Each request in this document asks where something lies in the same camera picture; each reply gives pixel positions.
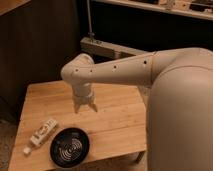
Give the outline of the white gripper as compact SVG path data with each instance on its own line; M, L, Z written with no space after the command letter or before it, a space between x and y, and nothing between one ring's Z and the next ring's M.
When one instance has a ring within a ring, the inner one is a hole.
M79 112L80 105L89 104L89 107L98 112L96 104L94 104L94 91L92 90L92 85L90 83L74 85L73 90L73 100L75 113Z

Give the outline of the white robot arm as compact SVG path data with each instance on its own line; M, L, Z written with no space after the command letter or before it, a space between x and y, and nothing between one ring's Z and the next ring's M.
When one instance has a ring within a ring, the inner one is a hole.
M75 103L93 83L146 86L148 171L213 171L213 51L180 48L96 64L81 53L61 69Z

